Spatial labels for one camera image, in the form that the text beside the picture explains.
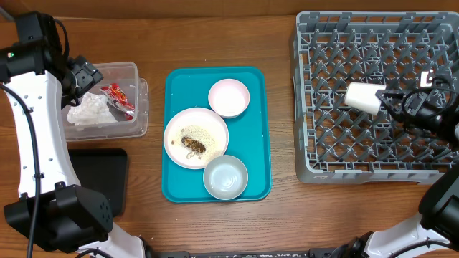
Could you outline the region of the white tissue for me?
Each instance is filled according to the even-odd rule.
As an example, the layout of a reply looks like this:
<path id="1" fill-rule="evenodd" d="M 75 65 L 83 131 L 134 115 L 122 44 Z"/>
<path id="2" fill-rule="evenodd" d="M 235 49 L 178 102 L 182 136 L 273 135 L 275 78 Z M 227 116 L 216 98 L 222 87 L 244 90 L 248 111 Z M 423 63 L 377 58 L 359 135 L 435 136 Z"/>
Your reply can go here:
<path id="1" fill-rule="evenodd" d="M 71 107 L 67 113 L 67 121 L 75 126 L 116 123 L 117 120 L 110 112 L 105 95 L 87 92 L 80 104 Z"/>

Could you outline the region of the grey dishwasher rack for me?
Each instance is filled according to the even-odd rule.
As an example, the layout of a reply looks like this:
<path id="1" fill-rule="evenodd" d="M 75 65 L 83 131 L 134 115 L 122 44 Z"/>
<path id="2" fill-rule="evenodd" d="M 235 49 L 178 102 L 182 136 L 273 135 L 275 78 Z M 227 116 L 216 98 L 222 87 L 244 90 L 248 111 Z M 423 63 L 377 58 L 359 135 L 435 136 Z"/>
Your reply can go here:
<path id="1" fill-rule="evenodd" d="M 302 11 L 290 40 L 304 183 L 432 184 L 458 152 L 426 125 L 458 101 L 455 12 Z"/>

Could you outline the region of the red snack wrapper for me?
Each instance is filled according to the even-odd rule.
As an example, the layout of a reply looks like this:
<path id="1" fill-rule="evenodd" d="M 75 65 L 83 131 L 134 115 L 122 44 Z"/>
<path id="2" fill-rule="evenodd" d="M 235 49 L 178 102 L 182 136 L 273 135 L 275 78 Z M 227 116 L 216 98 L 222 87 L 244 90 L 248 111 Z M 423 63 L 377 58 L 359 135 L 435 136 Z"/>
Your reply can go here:
<path id="1" fill-rule="evenodd" d="M 135 106 L 128 101 L 126 94 L 118 84 L 112 83 L 101 87 L 100 91 L 107 97 L 110 105 L 124 113 L 127 120 L 134 119 Z"/>

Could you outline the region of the pink small saucer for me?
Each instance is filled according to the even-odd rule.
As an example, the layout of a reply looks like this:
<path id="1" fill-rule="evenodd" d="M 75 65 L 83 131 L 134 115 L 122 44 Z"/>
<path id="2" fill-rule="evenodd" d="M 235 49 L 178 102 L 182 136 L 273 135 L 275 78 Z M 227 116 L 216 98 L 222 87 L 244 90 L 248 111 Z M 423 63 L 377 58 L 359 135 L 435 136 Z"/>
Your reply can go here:
<path id="1" fill-rule="evenodd" d="M 223 79 L 212 85 L 208 102 L 211 109 L 221 117 L 236 118 L 250 104 L 250 92 L 239 80 Z"/>

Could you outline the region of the brown food scrap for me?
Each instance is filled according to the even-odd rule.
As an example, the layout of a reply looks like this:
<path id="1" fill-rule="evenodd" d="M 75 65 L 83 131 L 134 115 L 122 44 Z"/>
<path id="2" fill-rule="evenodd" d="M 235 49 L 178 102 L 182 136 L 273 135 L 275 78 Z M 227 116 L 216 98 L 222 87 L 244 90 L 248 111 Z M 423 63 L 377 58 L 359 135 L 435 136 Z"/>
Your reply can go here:
<path id="1" fill-rule="evenodd" d="M 195 140 L 193 138 L 184 136 L 181 139 L 182 144 L 184 145 L 185 148 L 189 149 L 189 153 L 186 155 L 187 159 L 190 159 L 191 157 L 195 155 L 201 155 L 206 152 L 206 147 L 204 146 L 203 143 L 199 142 L 198 140 Z"/>

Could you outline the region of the clear plastic bin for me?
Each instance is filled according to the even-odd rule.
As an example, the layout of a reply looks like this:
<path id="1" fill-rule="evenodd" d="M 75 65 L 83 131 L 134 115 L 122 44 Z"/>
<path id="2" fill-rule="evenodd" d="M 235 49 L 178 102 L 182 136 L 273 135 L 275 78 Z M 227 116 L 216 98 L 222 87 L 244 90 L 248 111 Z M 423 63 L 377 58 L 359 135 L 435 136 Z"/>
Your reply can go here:
<path id="1" fill-rule="evenodd" d="M 70 106 L 62 109 L 62 122 L 68 141 L 102 140 L 109 138 L 131 138 L 145 135 L 148 128 L 148 83 L 139 76 L 137 65 L 133 62 L 101 63 L 95 66 L 103 73 L 103 80 L 89 92 L 103 95 L 101 87 L 116 83 L 126 94 L 128 101 L 135 106 L 134 119 L 127 120 L 124 113 L 107 101 L 116 123 L 75 126 L 67 121 Z"/>

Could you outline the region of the grey bowl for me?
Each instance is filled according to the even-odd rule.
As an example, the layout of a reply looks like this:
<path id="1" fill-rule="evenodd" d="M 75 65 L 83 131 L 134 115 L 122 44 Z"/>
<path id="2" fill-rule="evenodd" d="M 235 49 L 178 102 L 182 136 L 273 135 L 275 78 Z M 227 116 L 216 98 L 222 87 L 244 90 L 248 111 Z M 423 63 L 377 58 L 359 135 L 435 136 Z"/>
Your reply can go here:
<path id="1" fill-rule="evenodd" d="M 248 184 L 248 171 L 244 163 L 229 155 L 210 161 L 203 172 L 203 183 L 214 198 L 229 201 L 240 196 Z"/>

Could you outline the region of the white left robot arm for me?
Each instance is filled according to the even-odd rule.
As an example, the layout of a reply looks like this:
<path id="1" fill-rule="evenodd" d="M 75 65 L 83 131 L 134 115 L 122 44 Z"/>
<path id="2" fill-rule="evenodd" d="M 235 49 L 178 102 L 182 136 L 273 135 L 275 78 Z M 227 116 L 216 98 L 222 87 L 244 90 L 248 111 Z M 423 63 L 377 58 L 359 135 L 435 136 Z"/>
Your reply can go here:
<path id="1" fill-rule="evenodd" d="M 1 51 L 1 88 L 19 146 L 19 199 L 4 208 L 29 248 L 77 257 L 153 257 L 154 250 L 113 221 L 107 198 L 81 186 L 72 166 L 62 109 L 103 79 L 84 57 L 70 58 L 61 21 L 38 11 L 16 17 L 18 42 Z"/>

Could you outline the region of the large pink plate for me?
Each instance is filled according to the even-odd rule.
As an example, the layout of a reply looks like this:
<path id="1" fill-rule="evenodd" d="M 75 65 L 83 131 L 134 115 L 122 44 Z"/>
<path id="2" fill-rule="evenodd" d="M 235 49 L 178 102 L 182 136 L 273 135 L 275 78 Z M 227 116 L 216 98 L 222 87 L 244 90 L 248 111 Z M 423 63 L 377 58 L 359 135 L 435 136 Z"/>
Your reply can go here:
<path id="1" fill-rule="evenodd" d="M 181 142 L 184 136 L 203 143 L 206 152 L 187 159 L 189 149 Z M 203 107 L 192 107 L 182 110 L 167 122 L 164 149 L 175 164 L 196 170 L 205 168 L 210 161 L 222 156 L 227 150 L 229 139 L 227 124 L 218 114 Z"/>

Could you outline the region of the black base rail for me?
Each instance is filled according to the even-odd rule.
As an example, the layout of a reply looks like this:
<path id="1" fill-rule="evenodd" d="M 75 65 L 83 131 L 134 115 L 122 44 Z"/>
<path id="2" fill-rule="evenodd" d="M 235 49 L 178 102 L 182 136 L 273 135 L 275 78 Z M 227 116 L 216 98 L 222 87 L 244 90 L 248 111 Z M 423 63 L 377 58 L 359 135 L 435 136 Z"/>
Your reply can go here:
<path id="1" fill-rule="evenodd" d="M 315 248 L 302 252 L 230 252 L 230 253 L 189 253 L 156 252 L 157 258 L 328 258 L 334 248 Z"/>

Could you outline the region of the white cup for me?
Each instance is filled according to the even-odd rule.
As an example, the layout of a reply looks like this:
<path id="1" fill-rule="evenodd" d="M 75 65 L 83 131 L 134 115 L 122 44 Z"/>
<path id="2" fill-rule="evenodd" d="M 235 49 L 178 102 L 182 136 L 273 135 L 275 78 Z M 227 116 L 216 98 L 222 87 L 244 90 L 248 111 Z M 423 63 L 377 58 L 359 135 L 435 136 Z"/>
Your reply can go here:
<path id="1" fill-rule="evenodd" d="M 381 102 L 377 99 L 375 93 L 377 90 L 385 89 L 385 85 L 351 82 L 346 89 L 344 103 L 349 107 L 376 115 L 379 112 Z"/>

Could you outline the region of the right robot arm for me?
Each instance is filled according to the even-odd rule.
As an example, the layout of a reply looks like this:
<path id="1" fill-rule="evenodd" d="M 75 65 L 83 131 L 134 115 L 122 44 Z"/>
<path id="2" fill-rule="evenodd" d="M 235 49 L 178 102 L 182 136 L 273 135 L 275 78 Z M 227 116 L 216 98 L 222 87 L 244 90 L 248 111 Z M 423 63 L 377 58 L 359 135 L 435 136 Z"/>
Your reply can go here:
<path id="1" fill-rule="evenodd" d="M 458 92 L 446 89 L 447 103 L 432 100 L 442 88 L 387 90 L 383 85 L 352 82 L 346 105 L 375 115 L 384 108 L 405 130 L 425 131 L 458 147 Z M 332 257 L 416 257 L 436 249 L 458 250 L 458 167 L 438 179 L 425 193 L 418 212 L 385 231 L 368 232 L 336 248 Z"/>

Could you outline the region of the black tray bin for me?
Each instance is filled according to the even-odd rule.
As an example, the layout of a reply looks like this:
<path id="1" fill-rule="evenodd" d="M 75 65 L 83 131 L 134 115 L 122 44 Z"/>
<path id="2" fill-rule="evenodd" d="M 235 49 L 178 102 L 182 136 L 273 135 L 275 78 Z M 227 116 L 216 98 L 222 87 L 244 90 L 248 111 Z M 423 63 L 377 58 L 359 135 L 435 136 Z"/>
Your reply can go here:
<path id="1" fill-rule="evenodd" d="M 102 193 L 113 216 L 126 207 L 129 160 L 122 148 L 71 149 L 69 156 L 81 186 Z"/>

